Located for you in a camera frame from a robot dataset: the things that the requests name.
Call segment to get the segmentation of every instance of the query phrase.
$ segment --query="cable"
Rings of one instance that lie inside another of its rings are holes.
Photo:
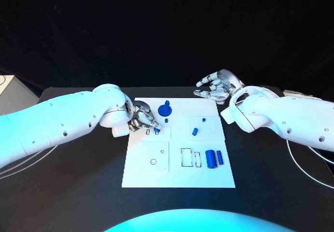
[[[320,153],[319,153],[310,146],[308,146],[308,148],[311,149],[311,151],[313,151],[327,162],[330,162],[330,163],[334,164],[334,162],[330,161],[326,157],[323,157],[323,156],[320,155]]]
[[[19,173],[21,171],[23,171],[25,169],[28,169],[29,167],[32,167],[49,154],[51,152],[55,150],[55,148],[58,147],[58,145],[52,148],[52,150],[42,156],[42,158],[35,161],[29,166],[26,166],[25,168],[22,168],[19,171],[13,172],[12,174],[2,176],[0,180],[5,179],[6,177],[12,176],[13,174]],[[18,164],[13,168],[19,167],[19,165],[22,165],[23,163],[28,162],[28,160],[25,160],[21,164]]]
[[[2,76],[3,76],[3,83],[5,83],[5,82],[6,82],[6,76],[5,76],[5,75],[2,75]],[[2,84],[3,84],[3,83],[2,83]],[[2,85],[2,84],[0,84],[0,85]]]
[[[294,163],[297,164],[297,166],[298,166],[298,168],[301,169],[301,171],[303,171],[303,172],[307,174],[307,176],[308,176],[313,180],[316,180],[321,185],[324,185],[324,186],[327,186],[327,187],[330,187],[330,188],[334,189],[333,186],[330,186],[330,185],[324,184],[323,182],[320,182],[320,181],[319,181],[316,178],[313,178],[313,177],[310,176],[310,174],[304,171],[304,169],[301,168],[300,164],[297,163],[297,161],[295,161],[295,159],[294,159],[294,155],[293,155],[293,152],[291,152],[291,146],[290,146],[290,141],[288,141],[288,140],[287,140],[287,145],[288,145],[288,150],[290,150],[290,153],[291,153],[291,157],[293,157]]]

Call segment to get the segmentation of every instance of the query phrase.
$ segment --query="white cable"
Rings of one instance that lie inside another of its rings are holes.
[[[38,156],[44,151],[38,152],[32,157],[29,157],[23,162],[21,162],[15,167],[12,167],[10,169],[5,170],[3,172],[0,172],[0,175],[5,174],[6,172],[9,172],[10,170],[13,170],[15,168],[18,168],[21,165],[23,165],[28,161],[31,161],[35,156]]]
[[[9,177],[9,176],[12,176],[13,174],[16,174],[16,173],[19,173],[21,171],[23,171],[25,169],[28,169],[29,167],[32,167],[49,154],[51,154],[51,152],[55,150],[55,148],[58,147],[58,145],[52,148],[52,150],[42,156],[42,158],[38,160],[38,161],[35,161],[29,166],[26,166],[25,168],[22,168],[19,171],[16,171],[16,172],[13,172],[12,174],[9,174],[9,175],[6,175],[6,176],[2,176],[0,177],[0,180],[2,179],[5,179],[6,177]]]
[[[295,161],[295,159],[294,159],[294,155],[293,155],[293,152],[291,152],[291,146],[290,146],[290,141],[288,141],[288,140],[287,140],[287,145],[288,145],[288,150],[290,150],[290,153],[291,153],[291,157],[293,157],[294,163],[297,164],[297,166],[298,166],[298,168],[301,169],[301,171],[303,171],[303,172],[307,174],[307,176],[308,176],[313,180],[316,180],[320,184],[323,184],[324,186],[327,186],[327,187],[330,187],[330,188],[334,189],[333,186],[330,186],[330,185],[324,184],[323,182],[320,182],[320,181],[319,181],[316,178],[313,178],[313,177],[310,176],[310,174],[304,171],[304,169],[301,168],[300,164],[297,163],[297,161]]]
[[[313,151],[327,162],[330,162],[330,163],[334,164],[334,162],[330,161],[326,157],[323,157],[323,156],[320,155],[320,153],[319,153],[311,147],[308,147],[308,148],[311,149],[311,151]]]

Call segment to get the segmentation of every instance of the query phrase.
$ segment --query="black table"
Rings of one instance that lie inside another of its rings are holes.
[[[84,90],[93,88],[49,88],[41,101]],[[131,99],[193,98],[193,90],[123,88]],[[236,188],[121,188],[128,137],[114,138],[111,129],[98,126],[0,180],[0,230],[104,231],[144,214],[202,208],[255,216],[297,231],[334,231],[334,189],[304,175],[285,140],[267,128],[248,134],[235,123],[222,123]],[[306,171],[334,186],[324,161],[306,146],[291,143],[291,148]]]

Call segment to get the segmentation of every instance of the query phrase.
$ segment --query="white device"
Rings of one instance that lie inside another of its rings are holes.
[[[130,129],[162,128],[149,105],[133,105],[117,85],[101,85],[0,116],[0,168],[91,133],[98,123],[113,128],[114,137],[130,134]]]
[[[229,107],[221,113],[225,121],[236,122],[251,133],[260,127],[271,128],[287,140],[334,151],[334,103],[323,100],[278,97],[267,88],[245,86],[228,70],[205,77],[198,86],[211,83],[212,92],[196,90],[195,94]]]

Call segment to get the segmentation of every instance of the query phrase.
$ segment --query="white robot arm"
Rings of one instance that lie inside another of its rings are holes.
[[[98,123],[113,128],[114,137],[140,127],[162,128],[149,105],[133,105],[117,85],[101,85],[0,116],[0,167],[91,133]]]
[[[334,151],[334,103],[298,97],[278,97],[264,87],[245,86],[228,70],[215,72],[198,83],[213,81],[212,92],[196,90],[195,94],[229,107],[221,113],[231,124],[236,122],[251,133],[260,127],[271,128],[284,138],[307,146]]]

